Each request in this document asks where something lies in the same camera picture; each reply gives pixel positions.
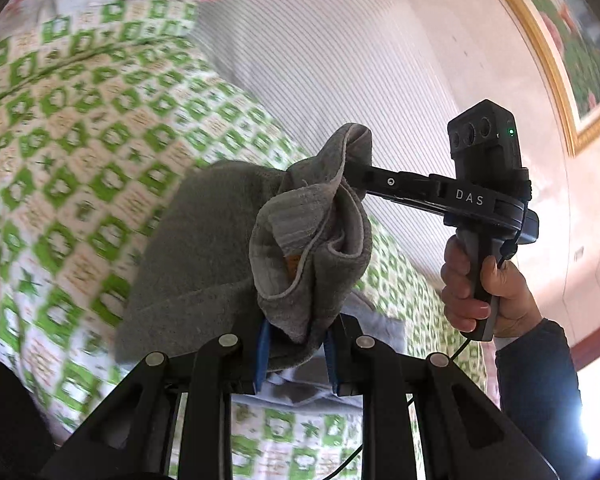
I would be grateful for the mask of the right hand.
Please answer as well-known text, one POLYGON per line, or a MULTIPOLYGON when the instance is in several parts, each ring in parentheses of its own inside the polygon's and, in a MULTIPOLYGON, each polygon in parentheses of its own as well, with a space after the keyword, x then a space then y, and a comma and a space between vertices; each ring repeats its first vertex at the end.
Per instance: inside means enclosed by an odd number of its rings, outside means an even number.
MULTIPOLYGON (((452 236, 446 243, 441 268, 444 283, 441 299, 445 317, 454 328, 464 333, 475 330, 477 322, 486 320, 491 313, 486 302, 472 296, 469 272, 469 257, 457 237, 452 236)), ((485 258, 480 280, 488 294, 500 298, 493 329, 496 338, 521 337, 542 321, 542 314, 526 279, 510 261, 498 266, 493 256, 485 258)))

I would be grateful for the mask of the right forearm dark sleeve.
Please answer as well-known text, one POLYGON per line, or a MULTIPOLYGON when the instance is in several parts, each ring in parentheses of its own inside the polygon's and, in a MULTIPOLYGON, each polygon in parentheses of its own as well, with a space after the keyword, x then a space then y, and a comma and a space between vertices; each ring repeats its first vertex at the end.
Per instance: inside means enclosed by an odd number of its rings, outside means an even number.
POLYGON ((496 342, 501 410, 562 479, 591 471, 580 424, 581 393, 562 326, 539 322, 530 332, 496 342))

